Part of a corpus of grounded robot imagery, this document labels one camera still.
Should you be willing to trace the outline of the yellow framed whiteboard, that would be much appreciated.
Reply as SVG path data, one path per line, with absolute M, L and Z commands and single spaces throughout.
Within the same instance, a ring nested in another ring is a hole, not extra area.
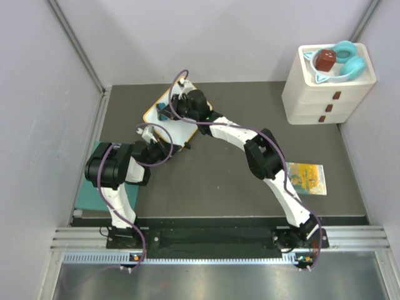
M 145 123 L 152 123 L 154 131 L 160 138 L 166 142 L 173 142 L 173 144 L 184 147 L 186 143 L 194 136 L 198 130 L 196 125 L 197 121 L 181 117 L 177 114 L 172 106 L 173 94 L 179 94 L 180 88 L 178 87 L 178 80 L 144 113 L 143 121 Z M 165 116 L 168 117 L 166 121 L 158 119 L 156 104 L 165 103 L 166 112 Z

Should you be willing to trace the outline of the blue whiteboard eraser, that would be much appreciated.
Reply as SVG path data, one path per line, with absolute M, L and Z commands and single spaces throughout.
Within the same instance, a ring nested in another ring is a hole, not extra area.
M 166 112 L 165 107 L 166 107 L 166 104 L 163 102 L 159 102 L 156 104 L 157 118 L 160 121 L 166 121 L 168 119 L 168 117 L 165 116 L 165 114 L 164 114 Z

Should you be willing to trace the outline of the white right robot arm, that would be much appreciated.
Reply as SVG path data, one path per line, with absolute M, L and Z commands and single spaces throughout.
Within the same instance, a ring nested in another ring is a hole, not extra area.
M 292 230 L 292 241 L 304 248 L 321 236 L 319 218 L 298 197 L 289 182 L 286 161 L 272 133 L 240 126 L 212 110 L 204 93 L 198 89 L 174 94 L 169 92 L 172 119 L 195 124 L 202 134 L 221 139 L 244 151 L 252 174 L 271 189 Z

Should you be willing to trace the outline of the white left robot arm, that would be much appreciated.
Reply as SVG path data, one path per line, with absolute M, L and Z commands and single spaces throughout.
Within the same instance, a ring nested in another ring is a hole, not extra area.
M 109 209 L 112 219 L 109 239 L 120 239 L 129 248 L 140 244 L 143 235 L 129 203 L 126 185 L 146 186 L 151 176 L 150 167 L 170 159 L 181 149 L 161 138 L 132 144 L 100 142 L 95 146 L 85 165 L 84 176 L 99 191 Z

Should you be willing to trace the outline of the colourful picture book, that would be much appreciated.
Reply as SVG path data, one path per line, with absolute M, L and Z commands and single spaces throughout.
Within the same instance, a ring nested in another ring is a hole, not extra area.
M 298 194 L 327 195 L 323 165 L 287 162 L 286 166 L 290 182 Z

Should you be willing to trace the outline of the white three drawer cabinet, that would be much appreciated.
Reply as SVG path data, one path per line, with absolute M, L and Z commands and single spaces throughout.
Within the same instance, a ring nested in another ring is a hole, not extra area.
M 284 90 L 282 102 L 287 120 L 293 125 L 344 123 L 376 83 L 368 50 L 354 43 L 357 54 L 366 60 L 365 71 L 355 80 L 316 84 L 310 63 L 303 53 L 330 48 L 334 44 L 305 45 L 297 50 Z

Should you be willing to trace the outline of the brown cube toy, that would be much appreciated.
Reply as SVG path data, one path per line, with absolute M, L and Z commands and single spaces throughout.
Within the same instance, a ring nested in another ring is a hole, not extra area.
M 331 49 L 322 49 L 317 56 L 315 68 L 318 71 L 329 72 L 335 63 L 336 53 Z

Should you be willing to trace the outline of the teal cat ear headphones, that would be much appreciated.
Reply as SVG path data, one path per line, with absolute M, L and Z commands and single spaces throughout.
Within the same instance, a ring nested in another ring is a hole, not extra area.
M 329 72 L 318 71 L 315 68 L 317 56 L 322 49 L 331 49 L 336 53 L 336 63 Z M 353 81 L 367 67 L 366 60 L 358 55 L 357 47 L 351 41 L 340 41 L 332 47 L 304 52 L 303 57 L 310 63 L 316 84 Z

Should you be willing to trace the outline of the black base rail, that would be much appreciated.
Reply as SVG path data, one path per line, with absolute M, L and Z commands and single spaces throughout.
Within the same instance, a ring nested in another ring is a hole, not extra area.
M 327 248 L 326 231 L 316 230 L 303 239 L 289 228 L 267 227 L 177 227 L 150 228 L 142 231 L 151 257 L 227 256 L 229 253 L 259 255 L 266 251 Z

